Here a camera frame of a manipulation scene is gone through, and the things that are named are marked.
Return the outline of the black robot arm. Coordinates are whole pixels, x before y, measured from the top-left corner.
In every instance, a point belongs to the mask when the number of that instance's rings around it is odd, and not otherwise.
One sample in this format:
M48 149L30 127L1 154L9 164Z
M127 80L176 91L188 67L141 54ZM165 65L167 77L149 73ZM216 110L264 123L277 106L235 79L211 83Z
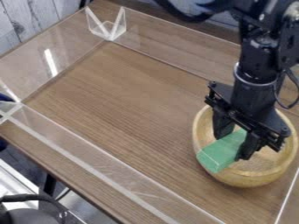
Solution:
M237 147L236 160L251 159L263 147L280 151L291 136L289 126L277 114L283 82L299 80L299 0L187 0L185 13L172 0L155 0L180 20L200 23L227 11L237 20L240 55L233 66L233 84L212 81L205 103L212 108L213 136L224 138L240 127L247 135Z

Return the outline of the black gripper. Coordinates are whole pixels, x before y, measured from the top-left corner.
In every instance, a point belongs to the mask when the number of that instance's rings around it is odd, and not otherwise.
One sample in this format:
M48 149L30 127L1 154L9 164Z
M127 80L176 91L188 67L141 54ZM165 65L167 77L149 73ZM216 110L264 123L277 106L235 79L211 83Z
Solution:
M237 148L235 160L249 160L264 146L280 151L291 130L276 112L280 80L259 82L235 78L233 85L211 81L205 103L212 108L212 129L216 139L232 133L237 125L245 132L245 140Z

